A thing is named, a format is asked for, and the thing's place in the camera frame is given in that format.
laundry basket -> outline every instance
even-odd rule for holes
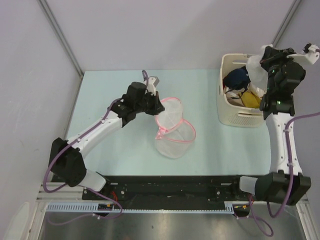
[[[226,54],[222,57],[220,79],[217,82],[216,103],[221,123],[236,127],[256,128],[264,122],[263,112],[257,108],[235,106],[227,101],[224,93],[223,79],[232,70],[246,65],[250,55]]]

